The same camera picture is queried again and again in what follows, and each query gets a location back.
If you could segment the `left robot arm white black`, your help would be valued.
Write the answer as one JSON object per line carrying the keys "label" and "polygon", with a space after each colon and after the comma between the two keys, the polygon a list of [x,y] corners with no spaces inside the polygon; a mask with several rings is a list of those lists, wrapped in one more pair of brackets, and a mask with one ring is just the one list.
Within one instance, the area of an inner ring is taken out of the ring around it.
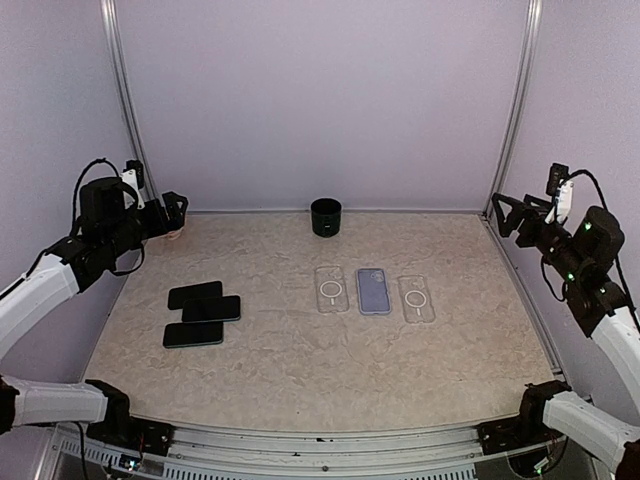
{"label": "left robot arm white black", "polygon": [[[75,192],[80,214],[71,232],[44,249],[34,264],[1,293],[1,352],[13,346],[59,305],[85,292],[104,273],[123,276],[118,259],[143,251],[147,240],[180,230],[188,200],[166,192],[142,201],[136,182],[123,175],[95,179]],[[36,382],[1,378],[1,430],[78,422],[94,425],[121,445],[140,434],[126,394],[106,382]]]}

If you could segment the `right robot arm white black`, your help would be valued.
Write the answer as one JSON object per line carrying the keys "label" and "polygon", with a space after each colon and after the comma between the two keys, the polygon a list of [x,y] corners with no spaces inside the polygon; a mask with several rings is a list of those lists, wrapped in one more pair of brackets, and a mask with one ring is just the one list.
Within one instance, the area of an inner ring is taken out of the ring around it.
{"label": "right robot arm white black", "polygon": [[[543,263],[563,280],[564,300],[586,338],[614,366],[632,399],[639,398],[639,329],[624,289],[609,276],[624,234],[613,214],[590,207],[569,233],[558,209],[532,196],[522,200],[492,197],[499,233],[518,234],[520,248],[535,248]],[[639,429],[595,407],[567,383],[531,385],[523,394],[511,433],[531,444],[546,432],[558,432],[597,458],[618,479],[639,476]]]}

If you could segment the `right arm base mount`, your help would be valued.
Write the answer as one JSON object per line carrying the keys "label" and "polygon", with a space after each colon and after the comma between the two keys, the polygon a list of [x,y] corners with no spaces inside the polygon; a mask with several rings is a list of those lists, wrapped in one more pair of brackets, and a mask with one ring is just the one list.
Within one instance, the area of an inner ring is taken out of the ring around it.
{"label": "right arm base mount", "polygon": [[548,427],[523,427],[518,417],[480,423],[476,426],[482,452],[493,455],[559,439],[562,434]]}

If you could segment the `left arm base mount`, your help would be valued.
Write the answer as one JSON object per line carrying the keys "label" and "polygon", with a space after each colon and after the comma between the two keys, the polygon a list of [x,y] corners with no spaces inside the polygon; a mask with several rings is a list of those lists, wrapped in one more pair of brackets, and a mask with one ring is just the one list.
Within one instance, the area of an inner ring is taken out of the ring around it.
{"label": "left arm base mount", "polygon": [[163,457],[168,454],[174,432],[175,427],[171,424],[137,417],[129,418],[123,426],[109,422],[92,423],[86,430],[90,439]]}

